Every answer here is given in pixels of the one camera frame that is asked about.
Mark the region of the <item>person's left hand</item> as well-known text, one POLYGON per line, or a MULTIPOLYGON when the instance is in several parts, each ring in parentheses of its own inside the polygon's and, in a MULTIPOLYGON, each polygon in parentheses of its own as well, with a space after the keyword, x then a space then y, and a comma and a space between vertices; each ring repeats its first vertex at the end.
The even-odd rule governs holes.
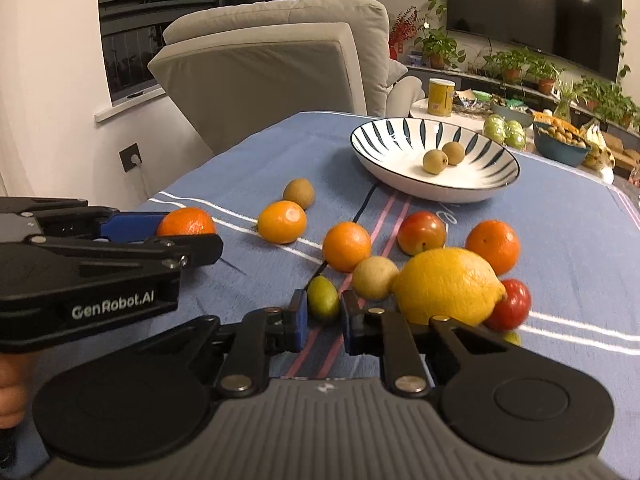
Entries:
POLYGON ((2 354, 0 358, 0 428, 18 426, 25 417, 39 353, 2 354))

